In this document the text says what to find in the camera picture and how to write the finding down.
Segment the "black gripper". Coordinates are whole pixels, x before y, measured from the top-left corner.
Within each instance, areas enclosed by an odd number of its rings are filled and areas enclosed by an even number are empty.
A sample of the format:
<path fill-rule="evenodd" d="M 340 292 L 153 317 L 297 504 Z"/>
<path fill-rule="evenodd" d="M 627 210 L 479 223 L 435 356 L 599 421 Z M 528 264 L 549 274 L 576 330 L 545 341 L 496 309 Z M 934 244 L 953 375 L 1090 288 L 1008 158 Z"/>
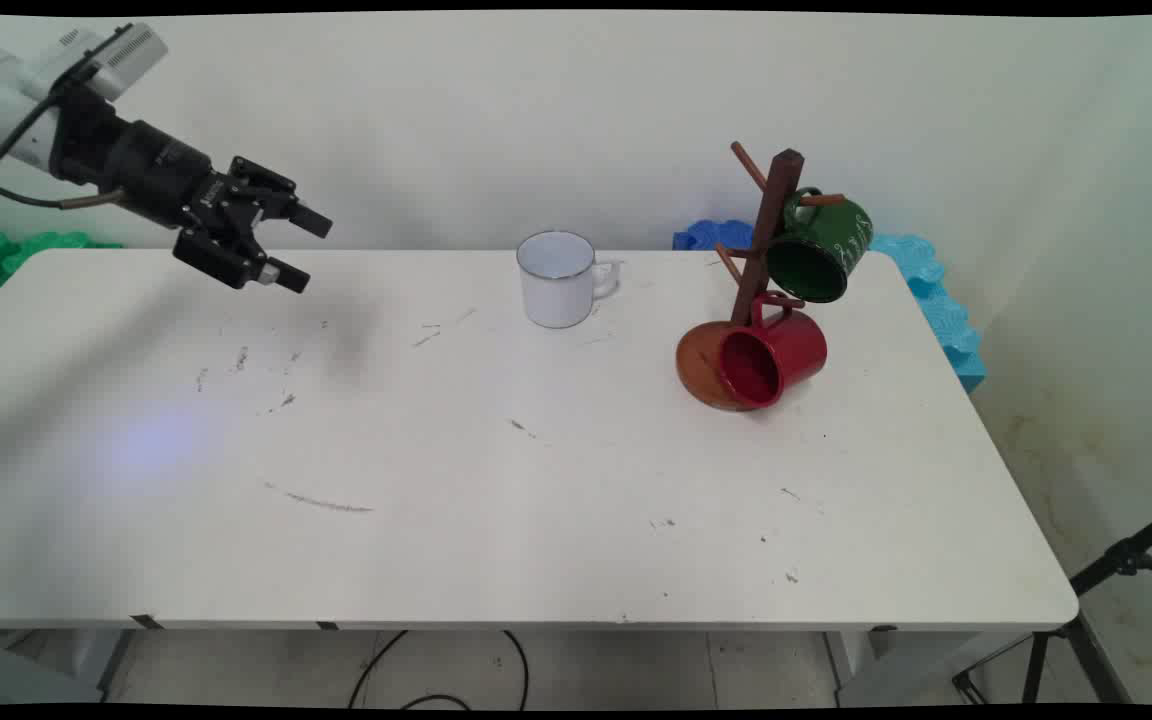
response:
<path fill-rule="evenodd" d="M 52 176 L 118 194 L 120 209 L 180 232 L 174 258 L 223 286 L 306 291 L 310 274 L 251 241 L 257 223 L 274 220 L 328 237 L 333 220 L 303 205 L 291 179 L 244 156 L 220 169 L 206 152 L 145 120 L 119 118 L 92 88 L 73 85 L 51 100 L 58 109 Z"/>

